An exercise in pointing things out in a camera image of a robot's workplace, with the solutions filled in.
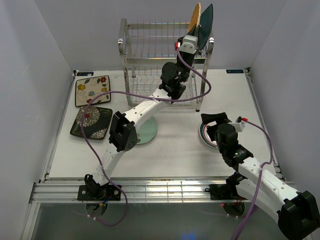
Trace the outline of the woven bamboo round plate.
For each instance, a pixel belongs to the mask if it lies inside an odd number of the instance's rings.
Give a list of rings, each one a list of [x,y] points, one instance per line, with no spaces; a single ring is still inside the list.
[[[200,24],[200,18],[201,18],[201,3],[198,2],[195,5],[195,8],[193,10],[189,26],[188,26],[188,32],[190,32],[193,28],[196,28]]]

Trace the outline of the dark teal square plate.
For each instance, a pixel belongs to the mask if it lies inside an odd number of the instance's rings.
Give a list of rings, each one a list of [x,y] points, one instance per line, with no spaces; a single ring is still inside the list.
[[[203,30],[203,48],[205,47],[208,39],[210,38],[210,34],[212,31],[214,20],[214,6],[210,4],[200,15],[200,22],[199,24],[202,25]]]

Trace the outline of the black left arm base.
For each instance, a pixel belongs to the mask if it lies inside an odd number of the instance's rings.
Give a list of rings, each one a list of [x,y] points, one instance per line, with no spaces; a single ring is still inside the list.
[[[77,193],[78,201],[120,201],[121,191],[114,185],[103,186],[98,190],[97,194],[94,194],[88,186],[80,185]]]

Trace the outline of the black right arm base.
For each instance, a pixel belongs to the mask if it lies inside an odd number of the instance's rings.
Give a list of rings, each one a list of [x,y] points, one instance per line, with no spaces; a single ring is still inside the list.
[[[204,191],[210,194],[211,200],[239,200],[242,197],[236,187],[244,180],[247,180],[245,176],[235,172],[225,180],[224,184],[209,184]]]

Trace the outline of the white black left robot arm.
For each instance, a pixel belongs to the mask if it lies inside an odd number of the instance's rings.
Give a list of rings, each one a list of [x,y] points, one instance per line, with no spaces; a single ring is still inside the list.
[[[106,195],[104,185],[109,183],[108,177],[123,154],[137,144],[137,131],[142,124],[183,95],[186,89],[184,83],[190,76],[195,55],[201,50],[198,43],[200,28],[200,25],[195,24],[186,35],[177,40],[176,62],[167,62],[162,66],[161,84],[150,97],[124,113],[117,111],[113,114],[106,151],[103,157],[98,159],[99,167],[93,174],[84,177],[88,193],[95,200]]]

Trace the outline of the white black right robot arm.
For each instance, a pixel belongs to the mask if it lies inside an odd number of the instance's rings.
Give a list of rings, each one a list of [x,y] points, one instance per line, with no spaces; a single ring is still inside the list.
[[[301,192],[287,185],[267,170],[265,166],[272,164],[272,159],[260,163],[239,144],[238,134],[248,123],[246,118],[240,116],[231,122],[222,112],[203,113],[201,120],[210,140],[216,142],[224,162],[235,171],[226,180],[226,194],[232,199],[242,197],[251,202],[232,239],[238,239],[255,208],[268,214],[289,240],[302,240],[319,229],[320,212],[316,198],[309,191]]]

